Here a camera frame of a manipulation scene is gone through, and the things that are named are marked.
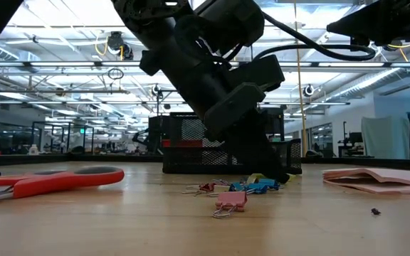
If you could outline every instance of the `black mesh basket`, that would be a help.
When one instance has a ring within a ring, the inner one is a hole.
[[[227,154],[219,142],[204,137],[205,126],[194,113],[171,113],[170,147],[163,148],[166,174],[240,174],[253,170]],[[289,174],[301,174],[301,140],[273,142],[280,155],[283,169]]]

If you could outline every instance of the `orange scissors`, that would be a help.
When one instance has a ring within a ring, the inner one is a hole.
[[[21,176],[0,177],[0,196],[25,198],[57,191],[67,191],[86,186],[116,183],[125,177],[122,169],[115,167],[90,167],[77,171],[45,171]]]

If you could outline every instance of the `pink paper clip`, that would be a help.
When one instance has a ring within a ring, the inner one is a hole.
[[[216,202],[217,210],[214,211],[213,217],[227,218],[234,211],[244,211],[247,201],[248,198],[245,191],[220,193]]]

